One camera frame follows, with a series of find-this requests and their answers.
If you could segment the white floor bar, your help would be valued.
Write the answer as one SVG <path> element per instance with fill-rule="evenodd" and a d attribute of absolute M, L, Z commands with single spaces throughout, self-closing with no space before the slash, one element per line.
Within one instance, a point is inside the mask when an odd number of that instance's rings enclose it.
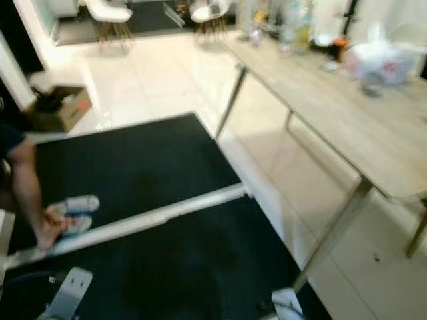
<path fill-rule="evenodd" d="M 237 200 L 247 194 L 247 188 L 244 187 L 243 183 L 237 183 L 226 188 L 213 190 L 207 194 L 195 196 L 188 200 L 165 205 L 165 207 L 156 208 L 151 211 L 146 211 L 145 213 L 126 217 L 125 219 L 90 229 L 75 237 L 66 237 L 58 241 L 54 247 L 46 252 L 41 252 L 36 247 L 21 250 L 7 257 L 6 262 L 3 264 L 3 269 L 16 269 L 40 260 L 74 252 L 100 243 L 106 243 L 106 241 L 126 237 L 126 235 L 131 235 L 140 231 L 146 231 L 146 229 L 164 225 L 164 223 L 167 223 L 171 219 L 175 219 L 175 217 L 181 217 L 188 213 L 194 213 L 194 211 L 216 207 L 216 205 Z"/>

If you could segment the white plastic bag red contents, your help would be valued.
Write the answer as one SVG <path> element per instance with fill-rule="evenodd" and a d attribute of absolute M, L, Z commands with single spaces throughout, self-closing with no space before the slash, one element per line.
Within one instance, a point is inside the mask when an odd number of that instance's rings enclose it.
<path fill-rule="evenodd" d="M 403 23 L 390 31 L 375 23 L 366 42 L 342 53 L 344 72 L 369 87 L 403 85 L 426 60 L 427 25 L 420 23 Z"/>

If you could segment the yellow juice bottle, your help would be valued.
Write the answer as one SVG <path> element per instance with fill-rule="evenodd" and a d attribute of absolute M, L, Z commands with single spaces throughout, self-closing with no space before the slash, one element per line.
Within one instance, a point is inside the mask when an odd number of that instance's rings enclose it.
<path fill-rule="evenodd" d="M 304 54 L 310 49 L 310 41 L 312 38 L 312 15 L 314 15 L 314 7 L 316 0 L 298 0 L 295 11 L 295 24 L 293 46 L 294 51 L 299 54 Z"/>

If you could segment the dark floor rug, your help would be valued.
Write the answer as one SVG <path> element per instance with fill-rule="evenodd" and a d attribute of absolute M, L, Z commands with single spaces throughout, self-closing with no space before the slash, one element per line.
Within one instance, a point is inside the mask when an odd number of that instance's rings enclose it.
<path fill-rule="evenodd" d="M 189 33 L 195 31 L 190 21 L 189 7 L 195 0 L 106 0 L 115 7 L 131 9 L 132 16 L 127 26 L 132 39 L 138 36 Z M 235 23 L 239 0 L 232 0 L 227 12 L 227 25 Z M 52 0 L 53 5 L 62 2 L 75 3 L 74 12 L 62 13 L 53 10 L 54 27 L 51 36 L 55 45 L 82 45 L 97 43 L 97 25 L 89 15 L 85 0 Z"/>

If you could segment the grey slipper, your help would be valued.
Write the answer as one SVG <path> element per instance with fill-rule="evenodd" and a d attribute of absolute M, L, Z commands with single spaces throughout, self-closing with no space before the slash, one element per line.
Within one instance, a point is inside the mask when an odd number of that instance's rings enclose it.
<path fill-rule="evenodd" d="M 71 215 L 66 216 L 66 229 L 61 232 L 62 237 L 73 237 L 82 232 L 88 231 L 93 223 L 90 215 Z"/>
<path fill-rule="evenodd" d="M 71 196 L 47 207 L 51 213 L 58 215 L 89 215 L 100 207 L 100 200 L 95 195 Z"/>

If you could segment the orange black boxy device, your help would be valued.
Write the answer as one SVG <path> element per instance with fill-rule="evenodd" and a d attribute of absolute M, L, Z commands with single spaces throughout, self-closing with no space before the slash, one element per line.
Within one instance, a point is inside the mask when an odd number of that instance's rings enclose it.
<path fill-rule="evenodd" d="M 344 54 L 350 45 L 350 40 L 347 37 L 336 37 L 332 41 L 332 48 L 330 54 L 335 62 L 342 63 L 344 61 Z"/>

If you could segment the black metal stand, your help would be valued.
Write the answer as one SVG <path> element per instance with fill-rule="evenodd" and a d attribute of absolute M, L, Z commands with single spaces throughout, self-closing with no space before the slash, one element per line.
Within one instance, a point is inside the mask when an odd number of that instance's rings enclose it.
<path fill-rule="evenodd" d="M 345 39 L 350 36 L 350 27 L 355 19 L 355 12 L 358 6 L 359 0 L 347 0 L 346 9 L 340 15 L 344 24 L 342 25 L 341 34 Z"/>

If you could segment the open brown cardboard box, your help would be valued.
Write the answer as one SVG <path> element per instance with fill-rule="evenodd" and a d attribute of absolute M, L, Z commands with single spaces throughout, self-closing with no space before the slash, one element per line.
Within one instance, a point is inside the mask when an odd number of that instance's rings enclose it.
<path fill-rule="evenodd" d="M 68 132 L 91 109 L 85 87 L 57 86 L 36 91 L 36 99 L 23 114 L 38 132 Z"/>

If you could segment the person in dark shorts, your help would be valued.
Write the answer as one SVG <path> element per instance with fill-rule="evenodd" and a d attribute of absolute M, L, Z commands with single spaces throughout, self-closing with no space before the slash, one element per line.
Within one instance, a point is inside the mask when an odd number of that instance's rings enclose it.
<path fill-rule="evenodd" d="M 58 238 L 67 231 L 73 218 L 56 209 L 43 206 L 42 192 L 36 170 L 35 146 L 25 134 L 12 125 L 0 124 L 0 155 L 10 168 L 6 181 L 8 204 L 6 211 L 22 214 L 33 228 L 37 247 L 45 252 L 54 247 Z"/>

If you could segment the wooden table metal legs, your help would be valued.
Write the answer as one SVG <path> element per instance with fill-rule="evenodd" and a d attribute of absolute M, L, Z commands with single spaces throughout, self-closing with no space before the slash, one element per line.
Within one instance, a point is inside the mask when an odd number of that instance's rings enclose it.
<path fill-rule="evenodd" d="M 216 126 L 222 134 L 246 75 L 253 75 L 294 116 L 357 171 L 354 188 L 318 241 L 292 287 L 299 291 L 361 210 L 369 192 L 403 202 L 427 198 L 427 81 L 369 97 L 357 82 L 322 70 L 323 56 L 281 55 L 278 44 L 253 46 L 227 35 L 222 45 L 238 76 Z"/>

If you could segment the black floor mat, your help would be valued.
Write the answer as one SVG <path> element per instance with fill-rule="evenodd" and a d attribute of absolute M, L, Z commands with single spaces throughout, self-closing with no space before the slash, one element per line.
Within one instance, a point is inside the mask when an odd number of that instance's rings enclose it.
<path fill-rule="evenodd" d="M 35 150 L 46 204 L 97 196 L 94 227 L 239 183 L 195 115 L 48 141 Z"/>
<path fill-rule="evenodd" d="M 93 274 L 80 320 L 258 320 L 300 268 L 262 208 L 244 196 L 157 227 L 10 269 L 0 320 L 35 320 L 59 284 L 37 272 Z"/>

